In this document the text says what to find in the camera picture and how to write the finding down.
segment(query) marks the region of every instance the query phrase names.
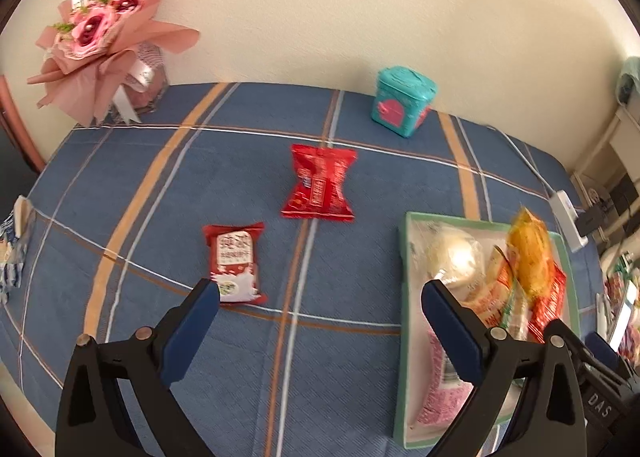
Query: teal container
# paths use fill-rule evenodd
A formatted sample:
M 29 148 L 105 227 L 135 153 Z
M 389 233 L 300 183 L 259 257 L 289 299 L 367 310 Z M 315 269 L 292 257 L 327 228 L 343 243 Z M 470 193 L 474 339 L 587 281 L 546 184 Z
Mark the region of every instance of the teal container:
M 371 117 L 404 138 L 414 133 L 429 112 L 438 87 L 408 67 L 387 67 L 378 73 Z

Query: green tray rim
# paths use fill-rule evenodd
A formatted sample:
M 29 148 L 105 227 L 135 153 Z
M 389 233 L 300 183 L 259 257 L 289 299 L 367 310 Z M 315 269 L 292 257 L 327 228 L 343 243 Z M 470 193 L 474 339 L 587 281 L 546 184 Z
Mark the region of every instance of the green tray rim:
M 402 257 L 402 296 L 401 296 L 401 335 L 400 335 L 400 366 L 398 372 L 398 398 L 396 400 L 396 416 L 394 419 L 394 440 L 401 444 L 406 449 L 418 449 L 427 448 L 433 446 L 438 442 L 440 437 L 432 437 L 430 439 L 423 439 L 412 443 L 407 443 L 404 439 L 404 423 L 405 423 L 405 405 L 406 405 L 406 379 L 407 379 L 407 360 L 408 360 L 408 348 L 409 348 L 409 290 L 408 290 L 408 264 L 406 260 L 406 248 L 407 248 L 407 228 L 409 221 L 440 221 L 452 226 L 463 228 L 475 228 L 477 230 L 489 230 L 489 231 L 508 231 L 511 228 L 510 224 L 489 222 L 489 221 L 474 221 L 471 219 L 465 219 L 464 217 L 453 217 L 450 215 L 438 215 L 433 213 L 423 212 L 406 212 L 404 218 L 399 225 L 399 237 L 400 237 L 400 256 Z M 566 297 L 569 308 L 569 322 L 571 330 L 580 337 L 580 313 L 578 312 L 578 297 L 575 293 L 574 275 L 571 271 L 571 263 L 569 262 L 569 254 L 564 245 L 564 238 L 560 233 L 555 231 L 549 232 L 549 237 L 554 241 L 556 250 L 558 251 L 558 257 L 560 259 L 560 265 L 562 270 L 566 274 Z M 504 415 L 496 419 L 495 425 L 506 423 L 511 419 L 510 415 Z

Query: power strip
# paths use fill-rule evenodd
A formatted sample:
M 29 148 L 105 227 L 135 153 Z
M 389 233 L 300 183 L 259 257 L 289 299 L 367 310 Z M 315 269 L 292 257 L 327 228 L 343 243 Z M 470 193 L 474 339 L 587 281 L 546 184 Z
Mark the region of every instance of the power strip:
M 589 242 L 587 237 L 581 237 L 578 233 L 578 228 L 575 227 L 575 220 L 578 218 L 578 214 L 575 211 L 574 205 L 571 204 L 571 199 L 564 190 L 555 192 L 549 199 L 551 209 L 558 219 L 558 224 L 569 249 L 572 253 L 582 249 Z

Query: beige wall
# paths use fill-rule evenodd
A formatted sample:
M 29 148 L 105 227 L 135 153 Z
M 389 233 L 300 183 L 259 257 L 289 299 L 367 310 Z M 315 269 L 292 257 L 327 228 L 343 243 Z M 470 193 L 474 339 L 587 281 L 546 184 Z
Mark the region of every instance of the beige wall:
M 71 126 L 35 109 L 33 41 L 59 0 L 23 0 L 0 66 L 45 156 Z M 171 83 L 290 82 L 373 93 L 408 65 L 440 85 L 436 108 L 486 122 L 572 166 L 612 115 L 620 63 L 640 39 L 616 0 L 164 0 L 160 19 L 202 39 L 167 55 Z

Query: teal lid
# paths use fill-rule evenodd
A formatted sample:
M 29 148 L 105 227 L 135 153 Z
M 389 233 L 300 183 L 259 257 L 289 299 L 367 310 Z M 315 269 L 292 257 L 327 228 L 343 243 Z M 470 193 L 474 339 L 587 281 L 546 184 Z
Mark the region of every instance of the teal lid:
M 408 67 L 387 67 L 378 73 L 378 81 L 417 100 L 431 100 L 438 86 L 419 72 Z

